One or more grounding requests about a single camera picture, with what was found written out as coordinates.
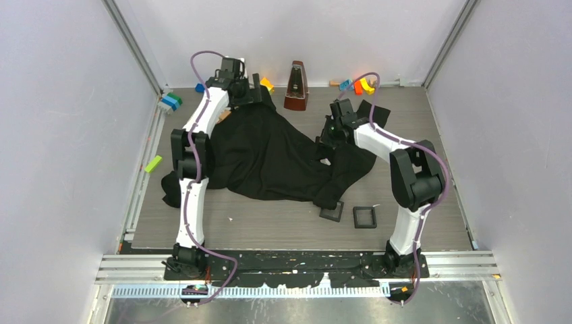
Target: colorful toy block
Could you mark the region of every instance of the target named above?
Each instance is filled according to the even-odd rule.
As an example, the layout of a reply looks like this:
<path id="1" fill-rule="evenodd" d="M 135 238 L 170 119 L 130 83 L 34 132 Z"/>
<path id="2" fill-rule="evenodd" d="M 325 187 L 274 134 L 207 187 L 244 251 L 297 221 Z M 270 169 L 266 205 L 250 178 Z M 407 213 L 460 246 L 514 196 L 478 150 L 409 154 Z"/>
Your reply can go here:
<path id="1" fill-rule="evenodd" d="M 195 91 L 196 92 L 200 92 L 203 93 L 204 92 L 204 87 L 201 83 L 197 83 L 197 85 L 195 86 Z"/>
<path id="2" fill-rule="evenodd" d="M 361 96 L 363 92 L 362 90 L 362 83 L 361 82 L 356 82 L 353 84 L 353 86 L 355 87 L 355 94 L 358 96 Z"/>
<path id="3" fill-rule="evenodd" d="M 368 84 L 368 81 L 366 79 L 360 79 L 360 83 L 362 84 L 362 88 L 364 89 L 364 91 L 368 94 L 368 95 L 373 95 L 375 92 L 375 89 L 370 87 L 370 85 Z"/>
<path id="4" fill-rule="evenodd" d="M 260 84 L 265 86 L 268 89 L 268 92 L 270 94 L 272 94 L 272 92 L 274 92 L 274 86 L 270 83 L 270 81 L 268 81 L 267 78 L 262 78 L 262 80 L 260 81 Z"/>
<path id="5" fill-rule="evenodd" d="M 163 97 L 161 98 L 157 106 L 162 110 L 166 111 L 167 113 L 171 113 L 172 111 L 179 109 L 182 103 L 183 101 L 181 100 L 181 97 L 177 96 L 172 92 L 169 92 L 163 94 Z"/>
<path id="6" fill-rule="evenodd" d="M 163 160 L 163 158 L 160 155 L 157 155 L 153 160 L 151 160 L 151 162 L 149 162 L 149 164 L 145 167 L 145 172 L 147 173 L 151 173 L 153 172 L 153 170 L 155 170 L 155 168 L 157 167 L 157 165 L 159 165 L 159 163 L 161 163 L 161 161 Z"/>
<path id="7" fill-rule="evenodd" d="M 353 90 L 353 80 L 347 79 L 346 81 L 340 83 L 340 90 L 344 91 L 346 88 L 349 87 L 349 90 Z"/>

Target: cable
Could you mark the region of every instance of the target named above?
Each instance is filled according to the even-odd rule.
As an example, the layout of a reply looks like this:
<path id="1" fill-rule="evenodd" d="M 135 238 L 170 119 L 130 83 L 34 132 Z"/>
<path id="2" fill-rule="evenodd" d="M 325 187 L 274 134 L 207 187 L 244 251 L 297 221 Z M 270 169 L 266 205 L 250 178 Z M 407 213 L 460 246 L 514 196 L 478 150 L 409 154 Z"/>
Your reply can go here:
<path id="1" fill-rule="evenodd" d="M 195 73 L 197 79 L 199 80 L 199 82 L 202 84 L 202 86 L 204 87 L 204 91 L 206 93 L 206 100 L 204 102 L 204 105 L 202 106 L 197 119 L 194 121 L 193 125 L 191 126 L 191 129 L 188 132 L 188 139 L 189 139 L 189 144 L 191 146 L 191 150 L 193 151 L 193 156 L 195 158 L 196 161 L 196 169 L 197 169 L 197 174 L 196 174 L 196 178 L 194 180 L 191 180 L 191 182 L 189 182 L 189 184 L 187 185 L 187 192 L 185 194 L 185 202 L 183 204 L 183 220 L 185 223 L 185 229 L 187 230 L 187 235 L 191 238 L 191 241 L 193 241 L 193 243 L 201 250 L 203 250 L 205 253 L 208 253 L 210 255 L 213 255 L 215 257 L 221 258 L 221 259 L 225 259 L 228 261 L 232 261 L 234 262 L 234 267 L 231 271 L 231 273 L 229 274 L 228 278 L 225 280 L 225 282 L 223 283 L 223 285 L 221 285 L 221 287 L 214 293 L 212 294 L 210 297 L 208 297 L 205 300 L 201 300 L 199 303 L 196 304 L 196 306 L 200 306 L 203 304 L 206 304 L 207 302 L 210 302 L 214 297 L 216 297 L 218 294 L 220 294 L 223 289 L 229 284 L 229 282 L 232 280 L 232 277 L 234 276 L 234 273 L 236 272 L 236 269 L 238 268 L 238 260 L 233 258 L 232 256 L 226 256 L 223 254 L 219 254 L 216 253 L 215 251 L 209 250 L 205 247 L 203 247 L 202 245 L 199 244 L 199 242 L 197 242 L 197 240 L 195 239 L 195 237 L 193 236 L 193 233 L 191 232 L 191 230 L 189 229 L 189 223 L 188 223 L 188 218 L 187 218 L 187 203 L 189 201 L 189 194 L 191 192 L 191 187 L 193 184 L 198 184 L 200 183 L 200 179 L 201 179 L 201 165 L 200 165 L 200 160 L 198 158 L 198 152 L 196 149 L 196 146 L 193 142 L 193 138 L 192 138 L 192 132 L 195 129 L 195 127 L 197 126 L 197 123 L 200 121 L 200 118 L 202 117 L 202 114 L 205 112 L 206 110 L 206 106 L 208 106 L 208 103 L 210 102 L 210 92 L 208 91 L 208 87 L 206 86 L 206 84 L 204 83 L 203 79 L 200 77 L 195 64 L 194 64 L 194 58 L 197 57 L 198 55 L 201 54 L 215 54 L 218 55 L 220 57 L 224 57 L 224 55 L 215 52 L 215 51 L 199 51 L 196 52 L 195 54 L 193 54 L 191 56 L 191 68 L 193 69 L 193 72 Z"/>
<path id="2" fill-rule="evenodd" d="M 359 82 L 362 78 L 365 78 L 366 76 L 375 76 L 377 78 L 377 84 L 380 84 L 380 77 L 379 74 L 377 74 L 376 72 L 368 72 L 366 74 L 364 74 L 363 76 L 360 76 L 358 78 L 355 79 L 355 81 L 353 81 L 352 85 L 355 84 L 356 82 Z M 338 96 L 338 99 L 341 99 L 345 93 L 350 89 L 351 87 L 348 86 L 346 89 L 344 89 L 340 95 Z M 406 305 L 409 301 L 411 301 L 413 299 L 413 296 L 415 296 L 415 294 L 418 291 L 418 287 L 419 287 L 419 282 L 421 281 L 421 267 L 419 266 L 419 258 L 417 256 L 417 245 L 420 241 L 421 238 L 421 231 L 423 230 L 423 224 L 425 223 L 425 219 L 426 219 L 426 214 L 433 209 L 434 207 L 436 207 L 437 205 L 439 205 L 443 199 L 445 199 L 447 197 L 447 194 L 449 193 L 449 183 L 451 182 L 451 175 L 449 174 L 449 170 L 447 169 L 447 166 L 445 165 L 445 162 L 443 162 L 443 160 L 437 155 L 435 154 L 435 152 L 431 151 L 429 148 L 426 148 L 425 146 L 421 146 L 419 144 L 416 144 L 414 142 L 410 142 L 408 140 L 400 140 L 397 137 L 391 136 L 390 134 L 387 134 L 382 128 L 376 127 L 376 124 L 374 123 L 374 109 L 375 109 L 375 104 L 377 102 L 377 92 L 378 92 L 379 88 L 375 88 L 374 90 L 374 97 L 373 97 L 373 102 L 372 102 L 372 107 L 370 109 L 370 126 L 372 127 L 373 130 L 375 130 L 376 133 L 380 134 L 381 136 L 392 140 L 393 142 L 396 142 L 398 144 L 403 144 L 406 146 L 411 146 L 414 147 L 416 149 L 420 149 L 421 151 L 424 151 L 425 153 L 429 154 L 433 159 L 435 159 L 437 161 L 437 163 L 439 163 L 439 166 L 441 168 L 441 171 L 445 174 L 445 187 L 443 188 L 443 193 L 439 196 L 439 198 L 432 203 L 431 205 L 429 205 L 428 207 L 426 207 L 425 209 L 423 209 L 421 211 L 421 217 L 419 220 L 419 225 L 417 226 L 417 231 L 415 233 L 415 236 L 413 237 L 413 259 L 415 261 L 415 268 L 416 268 L 416 273 L 417 278 L 416 278 L 416 282 L 414 283 L 414 287 L 415 289 L 413 290 L 413 292 L 411 293 L 411 295 L 407 298 L 407 300 L 402 300 L 401 302 L 395 302 L 395 301 L 391 301 L 394 302 L 395 304 L 400 304 L 400 305 Z"/>

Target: black cloth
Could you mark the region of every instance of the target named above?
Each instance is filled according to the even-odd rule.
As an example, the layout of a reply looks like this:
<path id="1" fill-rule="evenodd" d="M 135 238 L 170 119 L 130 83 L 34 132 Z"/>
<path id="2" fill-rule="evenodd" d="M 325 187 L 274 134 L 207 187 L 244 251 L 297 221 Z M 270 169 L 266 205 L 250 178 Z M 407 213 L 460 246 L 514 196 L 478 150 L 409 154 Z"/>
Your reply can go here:
<path id="1" fill-rule="evenodd" d="M 208 188 L 228 188 L 259 200 L 312 201 L 335 209 L 346 189 L 373 168 L 376 156 L 352 144 L 334 149 L 315 143 L 276 112 L 267 91 L 262 97 L 262 103 L 242 106 L 214 127 L 214 171 Z M 362 101 L 358 118 L 367 117 L 370 108 Z M 388 116 L 389 110 L 375 108 L 378 125 L 385 126 Z M 321 163 L 324 158 L 331 165 Z M 177 176 L 166 176 L 161 185 L 167 193 L 163 200 L 180 207 Z"/>

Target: white wall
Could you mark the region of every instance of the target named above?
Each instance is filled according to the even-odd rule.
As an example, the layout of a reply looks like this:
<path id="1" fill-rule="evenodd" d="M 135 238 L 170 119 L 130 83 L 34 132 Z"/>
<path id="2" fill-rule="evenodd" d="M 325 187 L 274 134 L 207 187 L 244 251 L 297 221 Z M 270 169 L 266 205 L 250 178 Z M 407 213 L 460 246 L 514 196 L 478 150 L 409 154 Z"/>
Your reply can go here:
<path id="1" fill-rule="evenodd" d="M 516 323 L 572 318 L 572 3 L 481 1 L 429 95 Z"/>
<path id="2" fill-rule="evenodd" d="M 382 81 L 424 81 L 464 0 L 117 0 L 155 74 L 195 86 L 189 65 L 210 49 L 245 57 L 250 73 L 286 84 L 294 59 L 310 85 L 375 70 Z M 199 58 L 212 75 L 220 59 Z"/>
<path id="3" fill-rule="evenodd" d="M 0 4 L 0 321 L 78 324 L 154 93 L 100 0 Z"/>

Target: metronome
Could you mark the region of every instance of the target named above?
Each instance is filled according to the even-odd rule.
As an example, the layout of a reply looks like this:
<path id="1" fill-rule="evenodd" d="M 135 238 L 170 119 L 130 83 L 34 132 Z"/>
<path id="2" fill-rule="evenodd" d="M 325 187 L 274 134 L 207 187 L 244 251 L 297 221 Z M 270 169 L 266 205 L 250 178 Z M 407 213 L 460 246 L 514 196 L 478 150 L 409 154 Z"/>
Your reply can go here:
<path id="1" fill-rule="evenodd" d="M 284 108 L 296 111 L 306 110 L 308 94 L 308 79 L 306 79 L 304 63 L 293 61 L 284 98 Z"/>

